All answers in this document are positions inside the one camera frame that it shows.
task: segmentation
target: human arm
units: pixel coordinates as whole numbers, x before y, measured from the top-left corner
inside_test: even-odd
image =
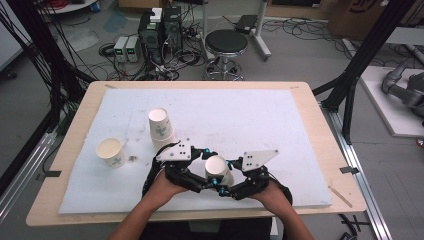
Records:
[[[275,182],[270,181],[262,192],[252,195],[251,198],[260,201],[268,211],[281,220],[289,239],[314,239]]]
[[[109,236],[109,240],[138,239],[150,216],[165,205],[171,198],[187,189],[174,185],[161,171],[146,195],[125,217],[118,228]]]

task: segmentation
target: stool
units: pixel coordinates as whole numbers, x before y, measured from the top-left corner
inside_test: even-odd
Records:
[[[233,81],[244,80],[241,66],[228,59],[246,51],[247,40],[243,34],[229,29],[213,31],[206,36],[205,47],[216,59],[206,65],[203,79],[226,80],[229,76]]]

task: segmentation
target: white foam board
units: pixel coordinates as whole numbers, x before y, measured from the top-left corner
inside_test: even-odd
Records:
[[[165,108],[177,138],[191,139],[226,159],[245,151],[278,149],[266,166],[288,186],[297,207],[327,207],[331,195],[319,169],[302,120],[287,90],[158,90],[109,89],[72,169],[59,213],[129,212],[141,198],[142,186],[155,155],[148,112]],[[96,145],[116,137],[127,157],[113,169],[95,155]],[[190,170],[204,176],[204,161]],[[232,171],[235,184],[245,177]],[[175,196],[160,211],[260,208],[252,199],[235,201],[212,190]]]

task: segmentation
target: upside-down paper cup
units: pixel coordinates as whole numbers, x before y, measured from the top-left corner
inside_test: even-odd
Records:
[[[171,136],[169,136],[167,139],[163,139],[163,140],[158,140],[158,139],[152,138],[152,142],[153,142],[153,147],[155,148],[155,153],[157,153],[165,145],[176,142],[175,134],[172,133]]]
[[[222,176],[223,178],[220,183],[221,185],[227,185],[231,187],[234,184],[234,178],[230,172],[230,169],[228,168],[227,162],[224,158],[218,155],[212,156],[206,160],[205,173],[206,178]]]
[[[165,140],[174,134],[168,113],[163,108],[155,108],[149,112],[149,124],[152,139]]]

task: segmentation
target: paper cup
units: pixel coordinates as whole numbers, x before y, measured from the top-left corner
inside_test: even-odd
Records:
[[[165,140],[174,133],[168,113],[163,108],[155,108],[149,112],[149,123],[152,139]]]
[[[175,134],[172,133],[167,139],[159,140],[152,138],[153,147],[155,148],[155,153],[157,153],[163,146],[168,145],[170,143],[176,143],[177,140],[175,138]]]
[[[234,184],[233,175],[231,174],[225,159],[220,156],[215,155],[206,160],[205,173],[206,178],[223,176],[220,183],[221,185],[231,187]]]
[[[108,138],[99,143],[96,148],[96,154],[108,166],[113,168],[119,168],[125,163],[122,145],[116,138]]]

